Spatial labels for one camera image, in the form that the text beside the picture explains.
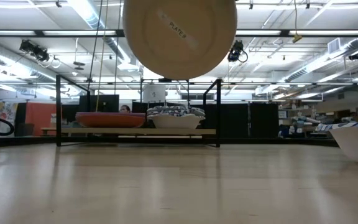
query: ceiling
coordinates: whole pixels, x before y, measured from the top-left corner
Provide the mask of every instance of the ceiling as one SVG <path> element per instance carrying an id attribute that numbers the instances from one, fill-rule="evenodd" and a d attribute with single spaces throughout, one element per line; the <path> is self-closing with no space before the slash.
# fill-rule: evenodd
<path id="1" fill-rule="evenodd" d="M 55 1 L 49 0 L 0 0 L 0 29 L 89 29 L 87 23 L 66 2 L 60 1 L 63 7 L 54 6 Z M 109 29 L 122 29 L 120 18 L 120 1 L 109 1 L 108 19 L 105 22 Z M 238 1 L 238 29 L 294 29 L 295 7 L 291 0 L 254 0 L 253 10 L 250 10 L 250 1 Z M 358 1 L 314 1 L 312 7 L 306 9 L 306 0 L 298 0 L 297 27 L 299 29 L 358 29 Z M 94 1 L 96 10 L 100 9 L 101 1 Z M 102 8 L 101 17 L 104 18 L 106 6 Z M 19 46 L 25 38 L 0 37 L 0 47 L 8 49 L 16 55 L 23 56 L 28 61 L 36 62 L 33 57 L 24 55 Z M 327 50 L 327 44 L 335 38 L 303 38 L 293 44 L 290 38 L 237 38 L 246 46 L 249 60 L 246 63 L 229 63 L 224 59 L 215 69 L 207 74 L 195 78 L 193 82 L 212 82 L 217 78 L 223 78 L 225 82 L 277 82 L 291 71 L 313 61 Z M 121 64 L 116 60 L 116 55 L 101 38 L 79 38 L 76 50 L 74 38 L 29 38 L 33 43 L 48 49 L 48 53 L 60 61 L 54 61 L 46 72 L 61 74 L 76 82 L 84 82 L 89 75 L 94 81 L 102 82 L 139 82 L 140 73 L 136 70 L 120 69 L 116 65 Z M 128 47 L 125 38 L 117 39 L 118 45 L 131 57 L 134 57 Z M 95 47 L 95 59 L 93 66 L 92 53 Z M 73 62 L 83 62 L 84 70 L 77 71 Z M 332 75 L 336 72 L 357 65 L 358 61 L 344 60 L 342 57 L 333 60 L 325 66 L 318 67 L 313 72 L 306 74 L 302 82 L 315 82 L 321 77 Z M 144 78 L 153 78 L 155 74 L 144 73 Z M 138 89 L 140 85 L 117 85 L 117 89 Z M 208 86 L 193 86 L 202 89 Z M 111 89 L 111 85 L 101 86 L 101 89 Z M 239 86 L 237 90 L 254 90 L 257 86 Z"/>

